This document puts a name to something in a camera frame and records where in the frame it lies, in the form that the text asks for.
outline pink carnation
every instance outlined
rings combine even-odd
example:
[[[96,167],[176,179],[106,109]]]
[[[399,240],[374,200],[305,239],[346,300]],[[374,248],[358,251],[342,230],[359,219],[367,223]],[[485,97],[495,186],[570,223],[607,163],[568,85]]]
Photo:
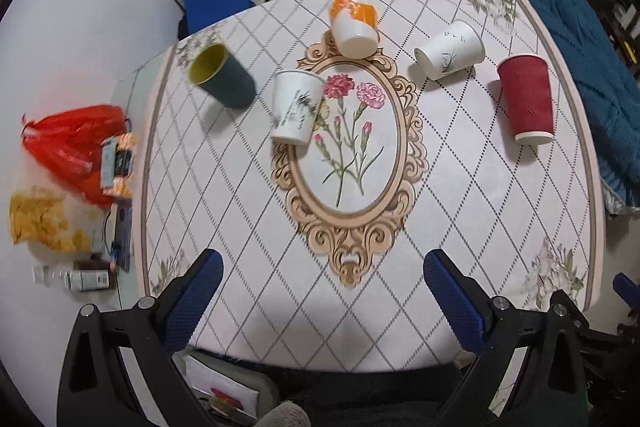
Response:
[[[373,109],[380,109],[385,105],[385,98],[385,93],[376,84],[363,82],[358,85],[358,100]]]
[[[334,74],[324,83],[322,93],[327,98],[340,98],[347,96],[349,91],[355,87],[353,79],[346,74]]]

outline table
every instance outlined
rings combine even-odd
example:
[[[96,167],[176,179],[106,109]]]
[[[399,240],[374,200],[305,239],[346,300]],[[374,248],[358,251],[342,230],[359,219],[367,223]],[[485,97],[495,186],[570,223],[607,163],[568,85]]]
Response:
[[[528,1],[370,1],[381,41],[368,60],[337,55],[326,33],[331,0],[268,2],[166,54],[148,100],[134,247],[148,295],[204,248],[222,254],[223,283],[192,344],[327,371],[449,362],[460,346],[422,278],[424,254],[438,247],[517,306],[545,309],[556,287],[583,309],[597,298],[604,224],[593,142],[571,75]],[[413,48],[454,19],[481,35],[486,60],[427,81]],[[256,80],[244,112],[186,81],[212,41],[226,42]],[[517,53],[549,64],[552,144],[522,147],[511,137],[495,66]],[[295,67],[332,78],[334,98],[320,108],[308,150],[269,138],[273,75]],[[322,162],[337,158],[338,95],[345,161],[367,154],[342,183]]]

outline white cup with ink painting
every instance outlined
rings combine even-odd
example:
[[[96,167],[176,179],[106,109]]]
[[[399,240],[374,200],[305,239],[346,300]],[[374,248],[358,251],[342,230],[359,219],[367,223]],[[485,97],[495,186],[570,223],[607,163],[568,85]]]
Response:
[[[442,33],[414,49],[414,55],[431,80],[480,64],[486,57],[482,39],[461,20],[453,21]]]
[[[323,87],[322,77],[310,71],[284,70],[277,73],[271,138],[290,145],[308,144]]]

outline yellow snack bag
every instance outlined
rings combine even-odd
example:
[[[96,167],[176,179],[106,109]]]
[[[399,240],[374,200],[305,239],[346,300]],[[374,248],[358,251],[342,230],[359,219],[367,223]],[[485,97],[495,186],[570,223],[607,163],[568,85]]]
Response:
[[[14,245],[36,241],[59,252],[99,252],[104,212],[56,186],[47,173],[23,155],[9,202]]]

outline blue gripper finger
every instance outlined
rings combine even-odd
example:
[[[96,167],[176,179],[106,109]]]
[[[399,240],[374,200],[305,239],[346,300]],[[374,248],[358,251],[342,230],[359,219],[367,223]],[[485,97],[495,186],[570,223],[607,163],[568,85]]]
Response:
[[[467,351],[480,355],[484,347],[484,320],[463,289],[431,250],[424,258],[424,281],[435,297],[440,309],[456,334],[458,342]]]
[[[640,286],[635,284],[629,277],[619,273],[613,277],[613,291],[620,295],[623,301],[630,308],[640,306]]]
[[[187,346],[222,281],[224,271],[222,256],[210,248],[205,249],[200,256],[207,258],[175,301],[166,319],[162,347],[168,353],[180,351]]]

